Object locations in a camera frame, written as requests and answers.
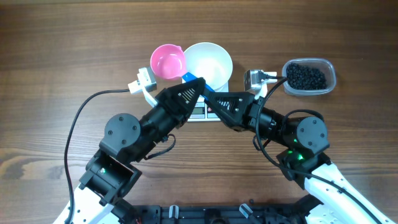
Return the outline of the pink scoop blue handle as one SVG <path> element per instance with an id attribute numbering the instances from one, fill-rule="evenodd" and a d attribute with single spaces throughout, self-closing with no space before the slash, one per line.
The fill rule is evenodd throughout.
<path id="1" fill-rule="evenodd" d="M 150 58 L 150 66 L 155 75 L 164 80 L 173 80 L 189 73 L 184 51 L 181 46 L 174 44 L 164 44 L 155 49 Z M 194 78 L 197 77 L 189 73 L 188 79 Z"/>

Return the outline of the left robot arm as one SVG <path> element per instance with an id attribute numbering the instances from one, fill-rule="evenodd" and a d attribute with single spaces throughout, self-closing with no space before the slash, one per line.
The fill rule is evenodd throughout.
<path id="1" fill-rule="evenodd" d="M 167 153 L 151 151 L 188 121 L 199 97 L 208 98 L 214 91 L 204 78 L 195 78 L 156 96 L 142 92 L 152 109 L 141 119 L 121 113 L 106 123 L 99 149 L 78 187 L 69 189 L 70 201 L 56 223 L 140 223 L 139 210 L 124 199 L 142 174 L 132 162 Z"/>

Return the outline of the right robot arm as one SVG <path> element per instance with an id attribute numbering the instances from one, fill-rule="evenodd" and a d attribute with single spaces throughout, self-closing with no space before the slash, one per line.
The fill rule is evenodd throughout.
<path id="1" fill-rule="evenodd" d="M 325 154 L 329 148 L 323 116 L 304 110 L 292 118 L 265 107 L 270 94 L 256 98 L 248 92 L 206 91 L 205 103 L 235 131 L 254 132 L 257 150 L 279 168 L 285 178 L 306 190 L 318 205 L 305 212 L 307 223 L 391 223 L 363 197 Z"/>

